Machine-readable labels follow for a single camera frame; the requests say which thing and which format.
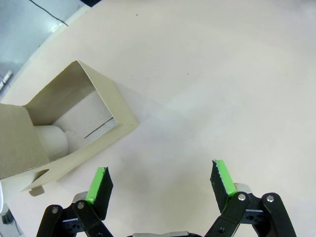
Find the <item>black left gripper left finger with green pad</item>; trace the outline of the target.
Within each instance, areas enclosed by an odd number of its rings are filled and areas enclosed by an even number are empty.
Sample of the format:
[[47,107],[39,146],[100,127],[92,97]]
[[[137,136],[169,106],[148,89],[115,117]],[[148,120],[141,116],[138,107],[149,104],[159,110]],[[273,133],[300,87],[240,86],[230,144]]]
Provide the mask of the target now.
[[72,203],[63,208],[48,206],[43,214],[38,237],[111,237],[103,221],[106,219],[113,183],[107,167],[97,169],[87,192],[75,195]]

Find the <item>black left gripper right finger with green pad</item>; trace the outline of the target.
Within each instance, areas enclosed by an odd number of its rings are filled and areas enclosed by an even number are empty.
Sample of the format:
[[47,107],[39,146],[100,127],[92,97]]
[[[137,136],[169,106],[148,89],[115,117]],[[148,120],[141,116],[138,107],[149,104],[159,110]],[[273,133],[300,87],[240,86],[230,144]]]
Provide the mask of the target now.
[[210,182],[220,216],[206,237],[233,237],[241,224],[251,225],[259,237],[295,237],[296,233],[276,193],[256,197],[249,186],[234,183],[223,160],[212,161]]

